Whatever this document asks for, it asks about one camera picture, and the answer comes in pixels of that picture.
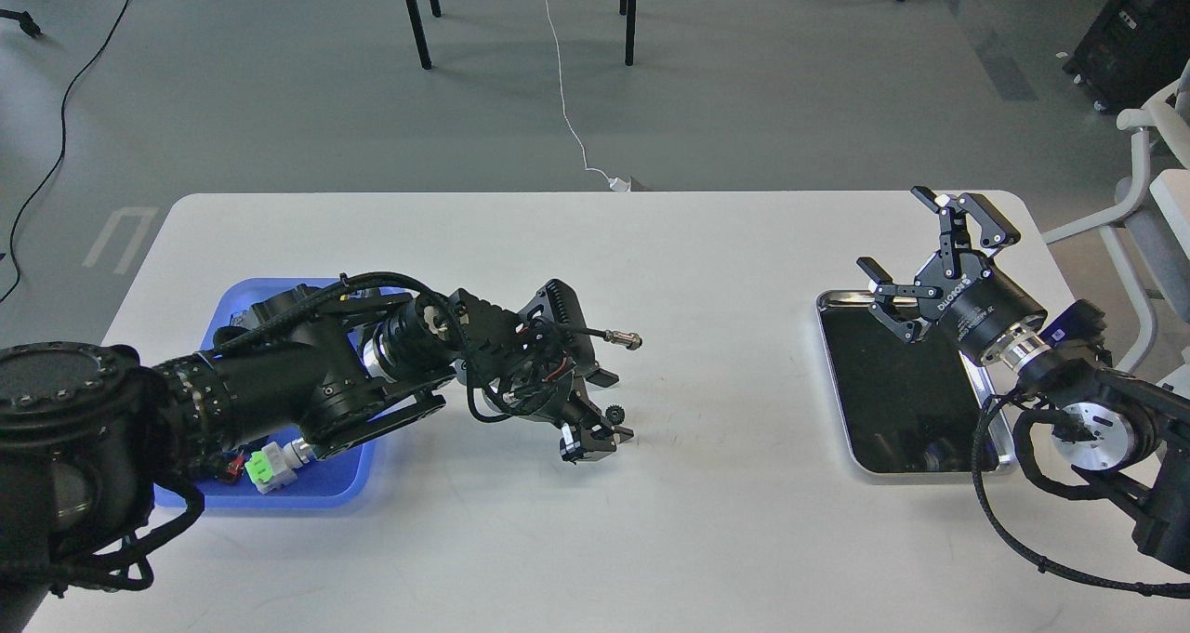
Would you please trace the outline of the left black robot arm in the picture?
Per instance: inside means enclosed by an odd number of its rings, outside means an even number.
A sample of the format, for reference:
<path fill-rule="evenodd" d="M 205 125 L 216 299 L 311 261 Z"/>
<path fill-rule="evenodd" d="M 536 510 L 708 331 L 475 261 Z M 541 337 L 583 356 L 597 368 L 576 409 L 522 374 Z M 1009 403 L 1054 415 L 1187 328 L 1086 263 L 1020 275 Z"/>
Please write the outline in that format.
<path fill-rule="evenodd" d="M 441 409 L 457 380 L 484 424 L 560 430 L 560 457 L 589 462 L 633 437 L 591 341 L 641 337 L 587 325 L 560 280 L 522 311 L 400 272 L 294 286 L 251 303 L 193 355 L 145 365 L 127 345 L 35 341 L 4 349 L 4 629 L 20 632 L 69 587 L 140 591 L 148 557 L 203 514 L 198 477 L 277 430 L 325 459 Z"/>

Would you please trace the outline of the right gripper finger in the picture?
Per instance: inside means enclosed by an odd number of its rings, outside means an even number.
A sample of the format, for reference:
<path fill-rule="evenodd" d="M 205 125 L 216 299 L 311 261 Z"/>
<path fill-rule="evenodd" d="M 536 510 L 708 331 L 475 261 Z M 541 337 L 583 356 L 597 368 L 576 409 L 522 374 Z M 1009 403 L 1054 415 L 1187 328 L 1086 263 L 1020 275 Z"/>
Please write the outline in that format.
<path fill-rule="evenodd" d="M 938 251 L 915 274 L 916 286 L 990 281 L 998 270 L 987 252 L 1021 242 L 1021 233 L 983 195 L 938 195 L 926 187 L 913 187 L 910 193 L 933 211 L 940 228 Z"/>
<path fill-rule="evenodd" d="M 859 257 L 857 265 L 875 283 L 870 309 L 884 327 L 902 341 L 920 341 L 928 331 L 923 318 L 906 319 L 895 307 L 897 297 L 935 297 L 934 286 L 896 284 L 873 257 Z"/>

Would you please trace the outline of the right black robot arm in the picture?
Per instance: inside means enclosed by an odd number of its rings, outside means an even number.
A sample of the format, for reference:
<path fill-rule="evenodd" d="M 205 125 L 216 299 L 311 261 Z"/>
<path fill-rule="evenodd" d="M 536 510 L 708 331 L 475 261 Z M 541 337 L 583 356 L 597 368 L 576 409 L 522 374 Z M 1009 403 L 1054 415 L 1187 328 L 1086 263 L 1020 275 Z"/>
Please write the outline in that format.
<path fill-rule="evenodd" d="M 937 252 L 909 284 L 859 257 L 870 314 L 900 341 L 937 327 L 973 365 L 1004 363 L 1015 386 L 982 403 L 973 455 L 992 418 L 1016 407 L 1012 441 L 1025 480 L 1063 500 L 1117 506 L 1140 553 L 1186 571 L 1186 397 L 1115 369 L 1092 303 L 1076 301 L 1046 324 L 1041 303 L 995 263 L 1021 233 L 985 196 L 912 193 L 938 218 Z"/>

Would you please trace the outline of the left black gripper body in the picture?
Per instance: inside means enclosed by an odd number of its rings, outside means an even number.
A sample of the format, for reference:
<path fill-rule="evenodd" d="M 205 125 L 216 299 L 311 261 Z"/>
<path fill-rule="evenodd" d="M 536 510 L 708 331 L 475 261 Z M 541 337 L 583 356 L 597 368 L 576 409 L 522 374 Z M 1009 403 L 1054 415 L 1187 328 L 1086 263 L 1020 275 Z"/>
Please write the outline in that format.
<path fill-rule="evenodd" d="M 591 403 L 574 359 L 525 363 L 494 380 L 493 412 L 547 422 L 557 430 L 595 430 L 601 424 L 601 410 Z"/>

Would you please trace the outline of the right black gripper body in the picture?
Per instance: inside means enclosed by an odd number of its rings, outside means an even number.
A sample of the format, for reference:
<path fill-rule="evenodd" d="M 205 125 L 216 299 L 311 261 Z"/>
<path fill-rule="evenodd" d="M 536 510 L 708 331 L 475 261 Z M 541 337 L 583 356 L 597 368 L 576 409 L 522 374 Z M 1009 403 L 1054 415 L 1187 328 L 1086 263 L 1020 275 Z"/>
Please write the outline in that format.
<path fill-rule="evenodd" d="M 1036 331 L 1047 311 L 1026 294 L 991 257 L 977 252 L 958 255 L 956 276 L 944 272 L 939 253 L 919 269 L 915 286 L 926 292 L 917 297 L 917 327 L 906 341 L 920 341 L 937 325 L 967 359 L 988 366 L 1006 350 L 1004 333 Z"/>

